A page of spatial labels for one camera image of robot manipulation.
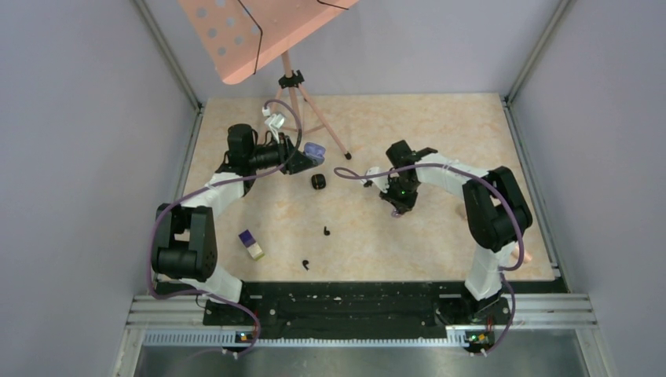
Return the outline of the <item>purple earbud charging case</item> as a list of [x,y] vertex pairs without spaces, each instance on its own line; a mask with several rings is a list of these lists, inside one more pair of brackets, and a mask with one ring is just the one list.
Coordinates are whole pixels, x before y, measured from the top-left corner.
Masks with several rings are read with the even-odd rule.
[[314,142],[306,142],[303,153],[317,166],[319,166],[322,165],[325,161],[326,148]]

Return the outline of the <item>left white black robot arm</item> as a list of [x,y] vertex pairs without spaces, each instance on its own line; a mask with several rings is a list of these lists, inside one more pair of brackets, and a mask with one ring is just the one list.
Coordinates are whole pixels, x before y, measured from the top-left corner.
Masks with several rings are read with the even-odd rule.
[[241,279],[218,266],[216,218],[248,194],[257,178],[318,167],[326,150],[311,142],[300,150],[283,133],[261,144],[257,131],[247,124],[231,126],[227,143],[222,164],[201,189],[180,203],[158,208],[150,264],[155,273],[224,299],[222,315],[238,325],[249,320],[252,305],[241,296]]

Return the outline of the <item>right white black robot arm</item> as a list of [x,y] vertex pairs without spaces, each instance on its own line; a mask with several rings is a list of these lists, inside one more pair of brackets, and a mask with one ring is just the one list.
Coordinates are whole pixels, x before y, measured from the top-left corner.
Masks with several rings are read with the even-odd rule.
[[476,249],[464,281],[470,294],[460,303],[463,318],[480,324],[492,314],[489,300],[502,287],[502,273],[525,260],[523,234],[532,213],[511,169],[471,167],[444,157],[434,148],[413,150],[406,141],[391,145],[389,171],[368,180],[397,215],[413,209],[422,184],[434,185],[460,198]]

